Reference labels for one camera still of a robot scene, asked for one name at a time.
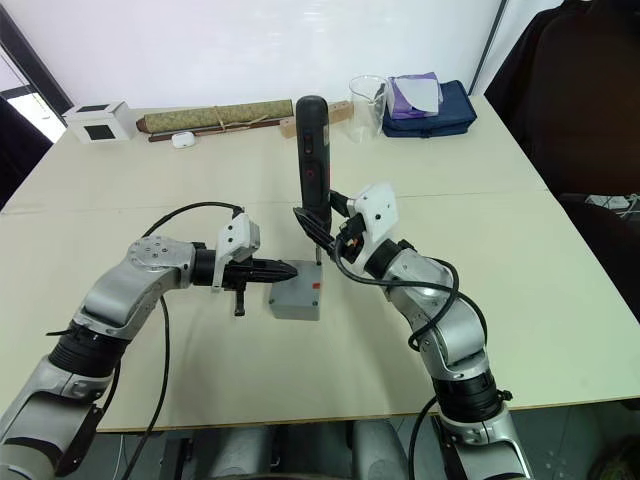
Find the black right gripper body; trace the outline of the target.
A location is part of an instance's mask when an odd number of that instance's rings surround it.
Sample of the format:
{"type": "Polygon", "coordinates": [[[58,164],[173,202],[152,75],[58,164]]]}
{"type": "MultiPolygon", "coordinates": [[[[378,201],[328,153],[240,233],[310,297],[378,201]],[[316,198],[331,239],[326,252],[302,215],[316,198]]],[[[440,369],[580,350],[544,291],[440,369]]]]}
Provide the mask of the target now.
{"type": "Polygon", "coordinates": [[[368,260],[364,233],[367,227],[361,213],[346,219],[335,238],[333,260],[339,264],[345,259],[350,264],[365,264],[368,260]]]}

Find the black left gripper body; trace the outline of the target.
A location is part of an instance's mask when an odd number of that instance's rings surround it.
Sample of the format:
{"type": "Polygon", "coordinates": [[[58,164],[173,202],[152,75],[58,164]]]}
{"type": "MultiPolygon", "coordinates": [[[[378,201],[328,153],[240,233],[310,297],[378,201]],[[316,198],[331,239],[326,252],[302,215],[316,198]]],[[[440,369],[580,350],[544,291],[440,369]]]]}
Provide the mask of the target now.
{"type": "Polygon", "coordinates": [[[222,289],[235,294],[234,315],[236,317],[242,317],[246,314],[245,291],[247,284],[251,282],[253,270],[252,261],[230,262],[225,266],[222,289]]]}

